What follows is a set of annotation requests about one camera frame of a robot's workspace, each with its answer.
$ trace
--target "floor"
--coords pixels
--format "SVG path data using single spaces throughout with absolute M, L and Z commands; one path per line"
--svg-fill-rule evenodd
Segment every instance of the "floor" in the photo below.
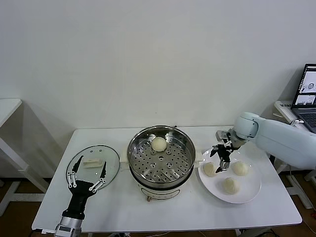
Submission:
M 310 182 L 304 180 L 304 174 L 296 174 L 295 177 L 301 184 L 302 188 L 309 196 L 310 200 L 316 206 L 316 189 Z M 286 187 L 290 184 L 287 181 L 285 175 L 281 175 L 281 180 Z M 11 182 L 5 182 L 5 185 L 0 188 L 0 199 L 3 198 L 8 190 Z M 17 193 L 41 193 L 32 183 L 28 181 L 22 181 Z M 301 213 L 303 219 L 310 225 L 313 230 L 316 230 L 316 219 L 311 217 L 314 211 L 304 208 L 297 196 L 292 196 L 292 199 Z M 36 216 L 37 210 L 40 207 L 39 202 L 11 202 L 7 207 L 4 215 L 0 217 L 0 236 L 10 237 L 27 237 L 31 231 L 32 222 Z M 273 228 L 276 234 L 280 237 L 312 237 L 315 236 L 306 226 L 302 223 L 295 226 L 284 226 Z M 234 230 L 225 231 L 203 231 L 206 237 L 235 237 Z M 131 233 L 131 237 L 147 237 L 150 235 L 157 235 L 159 233 Z M 107 237 L 109 234 L 94 234 L 94 237 Z M 32 237 L 50 237 L 52 235 L 42 235 L 40 233 L 33 233 Z M 200 232 L 172 232 L 163 235 L 164 237 L 204 237 Z M 272 234 L 266 234 L 265 237 L 273 237 Z

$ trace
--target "table leg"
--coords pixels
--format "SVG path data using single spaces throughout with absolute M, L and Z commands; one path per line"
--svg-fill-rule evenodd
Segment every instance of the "table leg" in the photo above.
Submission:
M 10 188 L 8 189 L 8 191 L 6 192 L 6 194 L 4 195 L 2 201 L 0 202 L 0 216 L 3 215 L 6 207 L 11 202 L 11 198 L 12 198 L 13 194 L 15 193 L 15 191 L 17 190 L 19 184 L 20 184 L 20 182 L 13 182 L 11 184 Z
M 316 176 L 316 169 L 314 169 L 314 170 L 312 170 L 311 172 L 309 172 L 308 173 L 308 175 L 306 175 L 305 177 L 304 177 L 304 179 L 306 180 L 306 181 L 310 181 L 313 177 L 315 177 Z
M 296 178 L 294 176 L 292 177 L 291 175 L 287 175 L 286 178 L 288 179 L 288 181 L 292 185 L 292 187 L 286 188 L 286 190 L 288 191 L 288 194 L 290 194 L 290 195 L 298 195 L 298 197 L 300 198 L 300 200 L 303 203 L 304 207 L 306 209 L 312 209 L 313 205 L 312 205 L 311 201 L 309 200 L 307 195 L 303 192 L 303 189 L 298 184 L 298 181 L 296 180 Z
M 13 182 L 0 202 L 0 216 L 3 215 L 6 207 L 11 201 L 43 201 L 45 194 L 16 194 L 20 182 Z
M 288 166 L 288 164 L 276 158 L 273 166 L 276 169 L 276 172 L 280 174 Z
M 256 236 L 262 234 L 263 232 L 268 231 L 269 229 L 271 229 L 271 227 L 249 229 L 249 230 L 244 231 L 238 237 L 256 237 Z
M 19 172 L 25 175 L 36 187 L 46 193 L 48 183 L 41 178 L 35 170 L 33 170 L 12 148 L 0 138 L 0 149 L 9 157 L 7 159 Z

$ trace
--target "steamed bun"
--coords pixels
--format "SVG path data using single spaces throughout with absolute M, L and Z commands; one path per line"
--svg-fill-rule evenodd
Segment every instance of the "steamed bun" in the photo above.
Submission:
M 233 171 L 238 176 L 245 176 L 249 172 L 249 165 L 242 161 L 237 161 L 233 164 Z
M 209 177 L 214 177 L 216 175 L 215 171 L 215 166 L 213 162 L 208 162 L 203 166 L 204 173 L 209 176 Z
M 224 190 L 229 194 L 236 194 L 240 190 L 240 183 L 234 178 L 226 178 L 223 182 Z
M 155 137 L 152 140 L 152 149 L 156 152 L 163 152 L 167 148 L 167 142 L 162 137 Z

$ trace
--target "laptop screen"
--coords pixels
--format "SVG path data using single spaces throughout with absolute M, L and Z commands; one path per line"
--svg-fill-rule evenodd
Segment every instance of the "laptop screen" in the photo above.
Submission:
M 316 107 L 316 64 L 306 64 L 292 107 Z

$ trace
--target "laptop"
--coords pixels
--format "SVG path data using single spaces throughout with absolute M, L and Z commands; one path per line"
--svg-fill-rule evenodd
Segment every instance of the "laptop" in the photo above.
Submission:
M 291 107 L 292 112 L 316 133 L 316 64 L 306 64 Z

